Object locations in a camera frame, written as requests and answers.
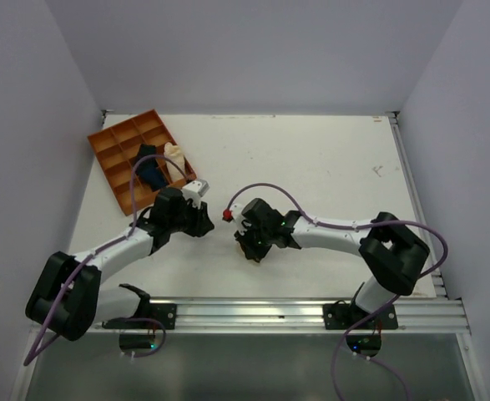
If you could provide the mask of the beige underwear with dark trim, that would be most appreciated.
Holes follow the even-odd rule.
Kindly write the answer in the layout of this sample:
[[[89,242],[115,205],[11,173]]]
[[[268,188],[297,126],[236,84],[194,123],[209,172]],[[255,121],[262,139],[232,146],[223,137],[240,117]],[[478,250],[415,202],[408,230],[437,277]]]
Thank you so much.
[[[261,262],[262,256],[257,252],[257,250],[254,247],[250,248],[248,246],[240,244],[240,250],[246,260],[253,261],[255,263]]]

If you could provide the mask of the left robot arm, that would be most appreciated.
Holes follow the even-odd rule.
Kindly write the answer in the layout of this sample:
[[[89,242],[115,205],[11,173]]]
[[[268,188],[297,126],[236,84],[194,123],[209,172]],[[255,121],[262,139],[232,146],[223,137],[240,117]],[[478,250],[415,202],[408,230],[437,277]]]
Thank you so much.
[[[202,237],[214,229],[203,195],[204,180],[161,190],[154,204],[131,227],[105,245],[69,255],[52,254],[25,308],[26,316],[57,335],[76,341],[97,322],[145,326],[156,315],[150,295],[130,284],[112,290],[101,285],[132,263],[153,255],[174,233]]]

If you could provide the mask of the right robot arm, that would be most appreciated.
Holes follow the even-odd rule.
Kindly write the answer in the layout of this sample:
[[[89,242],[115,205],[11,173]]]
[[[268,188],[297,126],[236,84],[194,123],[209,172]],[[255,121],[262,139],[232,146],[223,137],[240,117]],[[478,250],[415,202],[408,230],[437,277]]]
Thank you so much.
[[[410,296],[429,256],[429,247],[393,214],[381,212],[369,221],[343,226],[306,219],[301,211],[282,215],[261,198],[246,206],[232,204],[223,220],[236,226],[235,240],[245,258],[262,261],[271,247],[317,248],[359,256],[371,272],[351,300],[349,317],[357,327],[370,327],[379,308],[395,296]]]

